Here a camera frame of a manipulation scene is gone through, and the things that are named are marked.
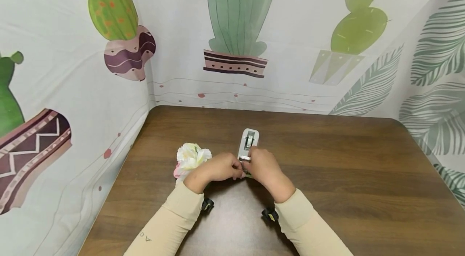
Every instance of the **fabric wall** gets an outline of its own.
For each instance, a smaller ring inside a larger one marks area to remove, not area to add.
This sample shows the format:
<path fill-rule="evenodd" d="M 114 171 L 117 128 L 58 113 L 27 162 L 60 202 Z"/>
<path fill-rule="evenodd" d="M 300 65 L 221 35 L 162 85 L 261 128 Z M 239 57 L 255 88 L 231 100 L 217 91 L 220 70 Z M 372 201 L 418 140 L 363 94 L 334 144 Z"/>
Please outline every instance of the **fabric wall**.
<path fill-rule="evenodd" d="M 1 3 L 1 255 L 77 255 L 157 105 L 392 118 L 465 206 L 465 0 Z"/>

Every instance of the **white flower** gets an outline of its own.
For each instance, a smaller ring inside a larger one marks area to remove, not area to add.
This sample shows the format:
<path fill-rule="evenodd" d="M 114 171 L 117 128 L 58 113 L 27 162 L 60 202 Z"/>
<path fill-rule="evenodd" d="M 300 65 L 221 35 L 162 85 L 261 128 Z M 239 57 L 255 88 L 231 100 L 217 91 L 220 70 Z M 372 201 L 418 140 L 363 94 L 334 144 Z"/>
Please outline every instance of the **white flower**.
<path fill-rule="evenodd" d="M 199 145 L 193 143 L 184 143 L 176 155 L 178 165 L 174 170 L 174 177 L 177 178 L 176 183 L 183 181 L 187 174 L 197 168 L 203 162 L 212 157 L 212 153 L 208 149 L 202 149 Z"/>

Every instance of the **brown tabletop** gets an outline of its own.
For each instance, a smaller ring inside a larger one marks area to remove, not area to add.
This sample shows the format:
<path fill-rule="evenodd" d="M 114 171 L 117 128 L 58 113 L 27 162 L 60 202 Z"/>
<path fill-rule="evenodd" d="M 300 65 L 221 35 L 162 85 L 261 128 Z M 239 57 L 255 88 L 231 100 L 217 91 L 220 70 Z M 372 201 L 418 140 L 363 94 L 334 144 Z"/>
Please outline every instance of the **brown tabletop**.
<path fill-rule="evenodd" d="M 465 212 L 399 122 L 185 107 L 150 112 L 79 255 L 122 256 L 174 189 L 177 149 L 236 154 L 245 128 L 260 131 L 259 146 L 355 256 L 465 255 Z M 260 218 L 272 198 L 253 179 L 212 183 L 205 195 L 215 207 L 178 255 L 297 255 Z"/>

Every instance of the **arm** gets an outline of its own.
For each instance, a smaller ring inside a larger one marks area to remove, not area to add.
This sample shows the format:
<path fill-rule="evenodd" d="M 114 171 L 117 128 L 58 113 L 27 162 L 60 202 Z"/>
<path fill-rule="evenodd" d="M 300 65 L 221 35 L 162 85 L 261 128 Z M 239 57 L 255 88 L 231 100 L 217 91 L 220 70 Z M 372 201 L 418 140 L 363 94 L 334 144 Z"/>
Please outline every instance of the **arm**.
<path fill-rule="evenodd" d="M 244 178 L 245 173 L 230 153 L 215 156 L 190 172 L 139 232 L 124 256 L 174 256 L 199 217 L 207 184 L 231 177 Z"/>
<path fill-rule="evenodd" d="M 315 211 L 305 195 L 282 173 L 273 154 L 251 148 L 244 167 L 272 195 L 281 231 L 300 256 L 353 256 L 336 233 Z"/>
<path fill-rule="evenodd" d="M 275 209 L 281 231 L 300 256 L 353 256 L 299 189 Z"/>
<path fill-rule="evenodd" d="M 201 212 L 203 194 L 178 183 L 124 256 L 174 256 Z"/>

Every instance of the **long sleeve shirt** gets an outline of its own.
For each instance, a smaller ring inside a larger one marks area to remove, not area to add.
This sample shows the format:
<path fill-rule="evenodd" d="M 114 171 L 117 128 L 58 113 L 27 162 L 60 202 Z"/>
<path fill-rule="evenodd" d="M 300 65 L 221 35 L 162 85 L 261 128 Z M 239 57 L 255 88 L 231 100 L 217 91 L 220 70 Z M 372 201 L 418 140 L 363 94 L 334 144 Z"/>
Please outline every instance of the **long sleeve shirt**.
<path fill-rule="evenodd" d="M 199 217 L 203 199 L 178 183 L 124 256 L 174 256 Z M 275 209 L 281 231 L 300 256 L 353 256 L 299 189 Z"/>

